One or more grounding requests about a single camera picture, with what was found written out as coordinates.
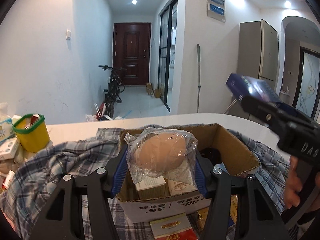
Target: ribbed blue pad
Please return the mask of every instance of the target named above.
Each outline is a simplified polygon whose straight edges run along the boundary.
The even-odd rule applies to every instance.
[[[196,160],[196,174],[195,174],[195,181],[196,181],[196,185],[197,188],[199,190],[199,192],[206,197],[208,190],[206,187],[206,182],[205,182],[205,176],[204,173],[200,167],[200,164],[198,162],[198,160]]]
[[[128,164],[125,157],[127,156],[128,149],[125,151],[124,155],[121,158],[121,161],[117,167],[116,173],[113,176],[113,188],[111,190],[111,193],[115,196],[117,195],[122,187],[124,178],[127,174],[128,170]]]

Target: light switch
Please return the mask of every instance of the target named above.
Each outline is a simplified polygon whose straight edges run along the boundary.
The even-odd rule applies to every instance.
[[[67,30],[67,40],[70,40],[70,39],[71,39],[71,31]]]

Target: person's hand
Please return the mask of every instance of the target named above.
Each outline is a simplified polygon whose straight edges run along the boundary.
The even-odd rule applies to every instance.
[[[302,182],[297,175],[298,158],[290,157],[290,167],[288,173],[288,179],[285,182],[284,189],[284,204],[287,209],[292,206],[299,206],[300,198],[298,193],[302,190]],[[316,175],[316,185],[320,188],[320,172]],[[315,211],[320,208],[320,195],[316,198],[313,204],[310,206],[307,212]]]

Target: door frame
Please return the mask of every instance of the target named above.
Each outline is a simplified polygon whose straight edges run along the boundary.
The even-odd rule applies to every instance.
[[[162,16],[169,10],[169,23],[168,23],[168,40],[167,40],[167,61],[165,64],[165,81],[164,81],[164,98],[161,96],[161,100],[163,101],[165,107],[170,112],[170,107],[167,104],[168,100],[168,86],[169,86],[169,70],[170,70],[170,53],[171,53],[171,39],[172,39],[172,10],[173,6],[178,2],[178,0],[172,0],[170,4],[165,8],[165,10],[160,15],[161,23],[160,23],[160,39],[159,39],[159,63],[158,63],[158,89],[160,88],[160,63],[161,63],[161,39],[162,39]]]
[[[115,57],[116,57],[116,34],[117,34],[117,25],[148,25],[148,49],[147,49],[147,61],[148,61],[148,72],[147,72],[147,77],[148,83],[150,81],[150,50],[151,50],[151,23],[141,23],[141,22],[130,22],[130,23],[114,23],[113,25],[113,43],[112,43],[112,67],[114,67],[114,62],[115,62]]]
[[[292,107],[294,107],[294,108],[297,107],[297,103],[298,103],[298,99],[299,99],[299,95],[300,95],[300,89],[301,89],[301,84],[302,84],[302,75],[303,75],[304,53],[307,53],[307,54],[310,54],[310,55],[313,55],[315,57],[320,58],[320,53],[318,53],[314,50],[311,50],[311,49],[307,49],[305,47],[300,47],[300,66],[299,66],[298,82],[297,82],[297,88],[296,88],[296,92],[295,92],[293,103],[292,103]],[[318,90],[317,90],[317,95],[316,95],[316,101],[315,101],[315,105],[313,106],[313,110],[312,110],[312,114],[311,114],[312,119],[314,119],[316,116],[317,108],[319,105],[319,100],[320,100],[320,75],[319,75],[319,81],[318,81]]]

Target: open cardboard box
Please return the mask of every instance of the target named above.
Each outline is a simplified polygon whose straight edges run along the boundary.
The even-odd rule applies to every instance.
[[[261,164],[239,139],[219,124],[171,126],[168,129],[191,132],[198,140],[197,149],[200,151],[208,147],[218,149],[227,171],[232,176],[245,177],[247,174],[254,173]],[[119,149],[126,144],[124,137],[127,133],[137,135],[142,131],[122,131]],[[181,213],[191,214],[210,205],[210,199],[205,199],[198,191],[158,199],[139,200],[129,172],[117,199],[133,223],[150,222]]]

